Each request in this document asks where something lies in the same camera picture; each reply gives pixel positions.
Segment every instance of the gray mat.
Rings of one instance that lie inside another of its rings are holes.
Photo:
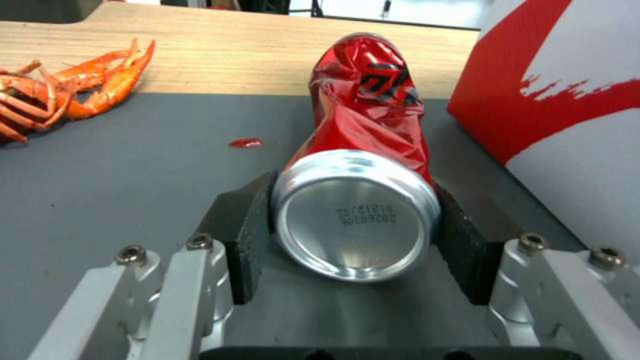
[[[445,112],[427,101],[432,171],[482,194],[559,249],[580,245]],[[280,168],[312,131],[307,97],[134,94],[96,119],[28,146],[0,147],[0,358],[27,356],[84,272],[139,243],[163,259],[215,196]],[[236,138],[264,146],[232,149]],[[255,300],[234,309],[229,345],[491,345],[484,308],[462,295],[439,253],[382,284],[320,278],[268,248]]]

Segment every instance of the metal clamp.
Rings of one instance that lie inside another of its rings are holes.
[[[171,258],[140,359],[196,359],[220,347],[232,308],[225,246],[206,234],[191,237]]]
[[[574,253],[529,240],[504,246],[487,319],[499,341],[565,348],[587,360],[635,359],[640,267],[609,247]]]
[[[137,245],[87,271],[29,359],[125,359],[132,342],[146,336],[148,300],[162,286],[161,272],[160,257]]]
[[[29,358],[196,359],[222,346],[232,308],[222,243],[189,239],[164,283],[160,257],[130,245],[87,271]]]

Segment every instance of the wooden surface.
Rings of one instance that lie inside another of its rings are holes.
[[[126,49],[156,55],[138,91],[306,95],[309,73],[340,37],[380,34],[406,58],[423,97],[447,98],[476,31],[108,2],[77,24],[0,22],[0,67],[39,58],[51,70]]]

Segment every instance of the red and white box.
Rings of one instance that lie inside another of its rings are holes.
[[[636,264],[638,19],[640,1],[496,0],[449,103],[586,245]]]

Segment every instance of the crushed can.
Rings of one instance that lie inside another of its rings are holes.
[[[271,196],[276,238],[303,266],[382,281],[423,258],[440,216],[406,62],[386,39],[340,39],[309,82],[316,130]]]

